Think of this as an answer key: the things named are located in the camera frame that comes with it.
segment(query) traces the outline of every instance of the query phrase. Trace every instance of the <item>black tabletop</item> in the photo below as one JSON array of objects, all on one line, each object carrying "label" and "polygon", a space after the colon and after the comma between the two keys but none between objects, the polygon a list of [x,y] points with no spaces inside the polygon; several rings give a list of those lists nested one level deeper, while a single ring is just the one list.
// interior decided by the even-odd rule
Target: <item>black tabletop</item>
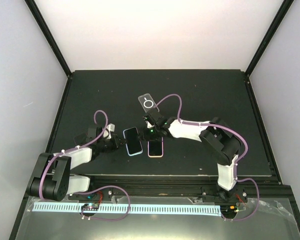
[{"label": "black tabletop", "polygon": [[[66,99],[53,144],[53,152],[75,146],[74,137],[94,123],[96,110],[104,110],[115,133],[142,127],[145,113],[138,97],[150,93],[158,102],[168,94],[182,98],[181,118],[209,121],[222,118],[248,142],[249,151],[239,162],[240,176],[270,176],[267,157],[240,70],[77,70]],[[175,117],[179,100],[168,98],[160,113]],[[104,124],[102,114],[98,123]],[[101,154],[72,172],[90,175],[216,176],[217,164],[202,143],[189,139],[164,139],[164,156],[150,158],[147,143],[143,153],[128,156],[123,147]]]}]

